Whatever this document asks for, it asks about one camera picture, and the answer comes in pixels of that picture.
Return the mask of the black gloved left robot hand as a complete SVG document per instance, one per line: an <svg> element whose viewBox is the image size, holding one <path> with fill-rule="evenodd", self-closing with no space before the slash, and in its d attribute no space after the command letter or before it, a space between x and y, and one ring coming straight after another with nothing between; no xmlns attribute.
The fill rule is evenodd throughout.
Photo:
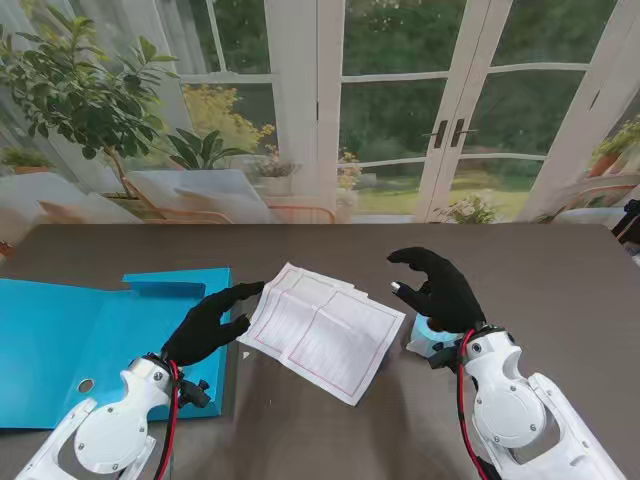
<svg viewBox="0 0 640 480"><path fill-rule="evenodd" d="M240 283L209 295L191 308L161 349L161 358L178 367L199 363L244 334L250 326L243 314L229 323L221 319L237 302L259 295L263 281Z"/></svg>

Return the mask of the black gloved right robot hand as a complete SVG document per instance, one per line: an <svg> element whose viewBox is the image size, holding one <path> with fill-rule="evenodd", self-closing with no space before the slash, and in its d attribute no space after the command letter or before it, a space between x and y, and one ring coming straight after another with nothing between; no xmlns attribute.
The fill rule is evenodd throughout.
<svg viewBox="0 0 640 480"><path fill-rule="evenodd" d="M406 264L427 276L418 290L398 282L395 295L417 313L429 317L433 330L465 333L487 323L466 277L448 259L429 249L410 247L392 252L387 260Z"/></svg>

